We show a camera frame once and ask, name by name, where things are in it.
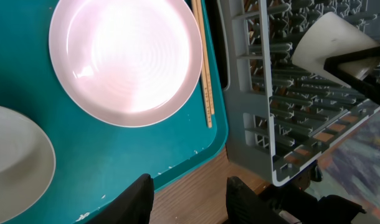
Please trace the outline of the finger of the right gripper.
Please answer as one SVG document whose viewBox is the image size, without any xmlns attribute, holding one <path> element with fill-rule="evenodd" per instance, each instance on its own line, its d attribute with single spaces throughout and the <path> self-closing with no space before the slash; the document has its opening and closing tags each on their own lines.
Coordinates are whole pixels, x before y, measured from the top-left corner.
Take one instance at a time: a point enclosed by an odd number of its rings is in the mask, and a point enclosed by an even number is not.
<svg viewBox="0 0 380 224">
<path fill-rule="evenodd" d="M 358 77 L 357 73 L 340 67 L 344 63 L 357 62 L 365 59 L 372 59 L 373 64 L 368 65 L 365 72 L 362 71 L 362 77 Z M 328 57 L 325 60 L 323 68 L 330 75 L 339 78 L 352 89 L 355 89 L 366 98 L 380 105 L 380 75 L 371 74 L 371 70 L 374 70 L 377 63 L 380 64 L 380 46 Z"/>
</svg>

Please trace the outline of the large pink plate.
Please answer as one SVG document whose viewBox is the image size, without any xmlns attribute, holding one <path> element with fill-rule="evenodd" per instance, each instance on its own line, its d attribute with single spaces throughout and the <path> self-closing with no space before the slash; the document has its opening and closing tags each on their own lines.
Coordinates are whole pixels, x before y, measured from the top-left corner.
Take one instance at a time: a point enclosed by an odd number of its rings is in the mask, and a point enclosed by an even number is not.
<svg viewBox="0 0 380 224">
<path fill-rule="evenodd" d="M 82 110 L 129 128 L 175 114 L 194 92 L 203 60 L 183 0 L 59 1 L 49 52 L 62 88 Z"/>
</svg>

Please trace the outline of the white bowl with food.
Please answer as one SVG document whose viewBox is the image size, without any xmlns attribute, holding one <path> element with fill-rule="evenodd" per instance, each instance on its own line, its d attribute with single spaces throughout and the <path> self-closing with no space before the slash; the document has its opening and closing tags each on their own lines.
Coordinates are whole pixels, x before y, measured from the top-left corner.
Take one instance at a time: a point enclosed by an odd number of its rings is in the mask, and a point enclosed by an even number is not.
<svg viewBox="0 0 380 224">
<path fill-rule="evenodd" d="M 0 106 L 0 223 L 33 206 L 54 177 L 54 147 L 27 116 Z"/>
</svg>

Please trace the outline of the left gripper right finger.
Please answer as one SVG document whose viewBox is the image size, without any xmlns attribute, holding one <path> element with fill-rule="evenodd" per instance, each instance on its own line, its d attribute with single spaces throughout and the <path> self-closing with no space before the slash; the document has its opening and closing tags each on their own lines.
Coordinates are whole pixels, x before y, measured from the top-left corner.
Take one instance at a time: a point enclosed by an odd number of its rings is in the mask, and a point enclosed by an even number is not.
<svg viewBox="0 0 380 224">
<path fill-rule="evenodd" d="M 288 224 L 236 176 L 227 178 L 226 209 L 234 224 Z"/>
</svg>

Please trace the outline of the wooden chopstick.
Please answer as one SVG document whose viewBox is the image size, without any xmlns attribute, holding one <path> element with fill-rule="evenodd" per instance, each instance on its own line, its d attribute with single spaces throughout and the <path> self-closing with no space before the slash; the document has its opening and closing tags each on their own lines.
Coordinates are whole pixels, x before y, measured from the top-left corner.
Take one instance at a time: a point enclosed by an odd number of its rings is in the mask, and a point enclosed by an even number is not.
<svg viewBox="0 0 380 224">
<path fill-rule="evenodd" d="M 197 11 L 197 3 L 196 0 L 191 0 L 191 6 L 192 6 L 192 12 L 194 14 L 197 28 L 199 30 L 199 33 L 201 34 L 201 28 L 200 28 L 200 22 L 199 22 L 199 16 Z M 206 121 L 207 121 L 207 127 L 212 128 L 212 115 L 211 115 L 211 107 L 209 104 L 209 94 L 207 89 L 207 78 L 206 78 L 206 71 L 205 71 L 205 64 L 204 64 L 204 51 L 203 47 L 201 47 L 201 85 L 202 85 L 202 93 L 204 98 L 204 108 L 205 108 L 205 114 L 206 114 Z"/>
<path fill-rule="evenodd" d="M 205 65 L 205 70 L 206 70 L 206 80 L 207 80 L 207 89 L 208 89 L 208 94 L 209 94 L 209 104 L 211 107 L 211 114 L 214 115 L 215 114 L 214 100 L 213 100 L 213 94 L 212 94 L 211 74 L 210 74 L 210 68 L 209 68 L 206 33 L 205 33 L 205 27 L 204 27 L 204 16 L 203 16 L 202 1 L 201 0 L 196 0 L 196 7 L 197 7 L 198 18 L 199 18 L 199 27 L 201 30 L 201 38 L 202 38 L 202 45 L 203 45 L 203 51 L 204 51 L 204 65 Z"/>
</svg>

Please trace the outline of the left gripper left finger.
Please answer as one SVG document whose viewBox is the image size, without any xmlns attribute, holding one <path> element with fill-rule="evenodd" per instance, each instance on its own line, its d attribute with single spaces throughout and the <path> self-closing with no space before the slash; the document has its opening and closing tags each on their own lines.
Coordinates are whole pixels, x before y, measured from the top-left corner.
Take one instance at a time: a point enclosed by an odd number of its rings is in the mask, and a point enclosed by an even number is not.
<svg viewBox="0 0 380 224">
<path fill-rule="evenodd" d="M 143 174 L 86 224 L 148 224 L 153 201 L 153 178 Z"/>
</svg>

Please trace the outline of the small white cup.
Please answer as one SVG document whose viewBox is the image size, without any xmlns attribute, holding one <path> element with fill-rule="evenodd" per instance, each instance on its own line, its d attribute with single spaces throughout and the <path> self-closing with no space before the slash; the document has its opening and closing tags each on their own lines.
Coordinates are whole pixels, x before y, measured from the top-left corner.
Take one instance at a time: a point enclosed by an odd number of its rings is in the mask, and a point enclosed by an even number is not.
<svg viewBox="0 0 380 224">
<path fill-rule="evenodd" d="M 325 60 L 379 46 L 355 26 L 329 12 L 306 31 L 292 55 L 292 64 L 348 88 L 348 84 L 324 70 Z"/>
</svg>

